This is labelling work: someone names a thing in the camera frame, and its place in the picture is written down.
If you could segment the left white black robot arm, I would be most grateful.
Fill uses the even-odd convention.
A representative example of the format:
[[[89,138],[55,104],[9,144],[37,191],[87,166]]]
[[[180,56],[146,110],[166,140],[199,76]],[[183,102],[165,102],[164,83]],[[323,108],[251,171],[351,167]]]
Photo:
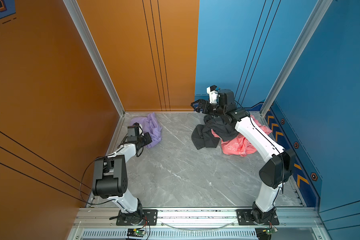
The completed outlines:
[[[147,222],[141,201],[128,190],[127,162],[132,157],[140,157],[150,143],[150,134],[143,133],[139,123],[133,123],[113,153],[94,160],[93,195],[114,203],[120,209],[111,220],[118,219],[131,225]]]

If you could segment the right aluminium corner post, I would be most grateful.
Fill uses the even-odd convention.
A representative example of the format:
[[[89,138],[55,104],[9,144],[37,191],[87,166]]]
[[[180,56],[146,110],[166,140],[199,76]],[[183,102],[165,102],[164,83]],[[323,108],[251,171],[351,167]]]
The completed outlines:
[[[300,56],[305,50],[307,44],[315,33],[317,27],[322,21],[324,15],[332,4],[332,0],[319,0],[316,2],[310,16],[308,17],[299,37],[297,38],[285,64],[283,65],[278,77],[276,78],[269,94],[267,95],[266,100],[260,110],[260,115],[264,117],[268,110],[270,110],[271,105],[275,101],[279,92],[281,91],[283,85],[288,79],[290,73],[298,62]]]

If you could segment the pink patterned cloth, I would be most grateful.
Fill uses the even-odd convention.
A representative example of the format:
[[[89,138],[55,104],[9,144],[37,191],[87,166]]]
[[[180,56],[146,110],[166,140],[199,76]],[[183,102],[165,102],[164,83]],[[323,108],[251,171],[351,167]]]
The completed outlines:
[[[239,155],[246,157],[247,155],[254,154],[257,149],[242,135],[238,134],[233,140],[224,142],[223,139],[211,130],[215,138],[221,139],[222,151],[226,155]]]

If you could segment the purple cloth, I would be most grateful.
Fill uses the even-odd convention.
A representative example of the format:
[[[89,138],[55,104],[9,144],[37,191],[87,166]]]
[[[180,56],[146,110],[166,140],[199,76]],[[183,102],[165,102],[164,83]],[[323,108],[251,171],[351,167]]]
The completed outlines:
[[[139,123],[143,129],[143,133],[149,133],[152,142],[146,147],[152,148],[162,140],[162,126],[159,124],[155,113],[150,113],[146,117],[135,117],[130,120],[130,125]]]

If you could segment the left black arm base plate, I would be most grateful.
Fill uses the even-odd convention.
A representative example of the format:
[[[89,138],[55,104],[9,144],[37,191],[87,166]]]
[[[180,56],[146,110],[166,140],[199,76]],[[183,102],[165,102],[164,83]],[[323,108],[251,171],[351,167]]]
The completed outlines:
[[[158,219],[158,210],[143,209],[131,214],[119,212],[116,219],[117,226],[143,226],[144,224],[155,226]]]

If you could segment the small right circuit board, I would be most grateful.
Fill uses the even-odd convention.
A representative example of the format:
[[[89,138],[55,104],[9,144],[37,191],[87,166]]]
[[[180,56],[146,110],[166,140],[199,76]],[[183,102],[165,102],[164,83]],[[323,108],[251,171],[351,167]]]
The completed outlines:
[[[274,233],[277,233],[279,230],[276,227],[270,227],[263,230],[263,234],[267,236],[271,236]]]

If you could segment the aluminium front rail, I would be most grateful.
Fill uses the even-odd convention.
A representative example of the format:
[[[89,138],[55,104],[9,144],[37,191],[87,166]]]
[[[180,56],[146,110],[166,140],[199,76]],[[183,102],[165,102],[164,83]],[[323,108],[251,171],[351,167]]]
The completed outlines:
[[[116,208],[80,209],[68,235],[69,240],[127,240],[128,229],[144,229],[143,240],[329,240],[330,234],[313,208],[281,207],[278,226],[240,226],[240,207],[145,208],[158,210],[155,226],[117,226]],[[279,231],[267,236],[263,230]]]

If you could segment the left aluminium corner post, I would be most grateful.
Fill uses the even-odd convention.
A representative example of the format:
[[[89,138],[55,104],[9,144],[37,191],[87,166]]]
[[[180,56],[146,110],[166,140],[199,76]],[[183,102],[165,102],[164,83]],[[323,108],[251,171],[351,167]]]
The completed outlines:
[[[96,67],[101,80],[119,114],[119,116],[124,117],[125,110],[122,105],[122,102],[119,98],[119,95],[115,89],[113,81],[109,75],[109,72],[106,68],[106,65],[101,57],[101,54],[98,50],[98,47],[95,43],[95,40],[91,34],[91,31],[87,25],[87,22],[84,18],[84,15],[80,9],[80,6],[77,1],[74,0],[63,0],[66,9],[69,12],[69,15],[89,53],[94,66]]]

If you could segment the black cloth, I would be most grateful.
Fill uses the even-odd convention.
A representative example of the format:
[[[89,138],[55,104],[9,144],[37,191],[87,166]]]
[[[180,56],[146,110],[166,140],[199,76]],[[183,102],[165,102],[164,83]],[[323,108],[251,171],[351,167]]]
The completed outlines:
[[[197,150],[216,148],[220,141],[231,141],[239,132],[232,124],[226,123],[221,117],[206,115],[204,124],[197,125],[192,132],[191,140]]]

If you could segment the green circuit board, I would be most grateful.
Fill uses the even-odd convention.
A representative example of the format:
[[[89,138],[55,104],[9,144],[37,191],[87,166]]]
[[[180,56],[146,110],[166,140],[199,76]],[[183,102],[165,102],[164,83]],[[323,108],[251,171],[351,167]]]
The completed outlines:
[[[126,234],[127,240],[143,240],[147,236],[147,231],[144,229],[128,229]]]

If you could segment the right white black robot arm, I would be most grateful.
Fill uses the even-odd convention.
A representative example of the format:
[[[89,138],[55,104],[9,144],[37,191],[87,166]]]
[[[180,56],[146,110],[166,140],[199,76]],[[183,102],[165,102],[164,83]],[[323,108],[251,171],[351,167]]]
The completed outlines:
[[[245,225],[277,225],[275,201],[284,191],[284,184],[293,174],[296,155],[269,137],[253,120],[250,113],[235,100],[231,90],[215,85],[207,89],[208,100],[191,103],[198,113],[221,119],[224,126],[234,128],[260,153],[265,164],[259,171],[262,186],[252,210],[238,214],[239,223]]]

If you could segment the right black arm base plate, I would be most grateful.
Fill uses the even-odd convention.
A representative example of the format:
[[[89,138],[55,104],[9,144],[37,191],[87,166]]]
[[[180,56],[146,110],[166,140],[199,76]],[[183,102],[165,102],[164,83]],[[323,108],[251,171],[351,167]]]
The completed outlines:
[[[280,224],[276,208],[263,213],[258,209],[237,209],[237,220],[240,226],[278,226]]]

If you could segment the aluminium corner post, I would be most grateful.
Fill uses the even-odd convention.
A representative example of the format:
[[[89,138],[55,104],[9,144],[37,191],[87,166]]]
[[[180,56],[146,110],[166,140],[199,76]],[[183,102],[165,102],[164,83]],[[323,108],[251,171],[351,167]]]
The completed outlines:
[[[316,2],[310,16],[308,17],[299,37],[297,38],[285,64],[283,65],[278,77],[276,78],[269,94],[267,95],[266,100],[260,110],[260,115],[264,117],[268,110],[270,110],[271,105],[275,101],[279,92],[281,91],[283,85],[288,79],[290,73],[298,62],[300,56],[305,50],[307,44],[315,33],[317,27],[322,21],[324,15],[332,4],[332,0],[319,0]]]
[[[84,18],[84,15],[80,9],[80,6],[77,1],[74,0],[63,0],[66,9],[69,12],[69,15],[89,53],[94,66],[96,67],[101,80],[119,114],[119,116],[124,117],[125,110],[122,105],[122,102],[119,98],[119,95],[115,89],[113,81],[109,75],[109,72],[106,68],[106,65],[101,57],[101,54],[98,50],[98,47],[95,43],[95,40],[91,34],[91,31],[87,25],[87,22]]]

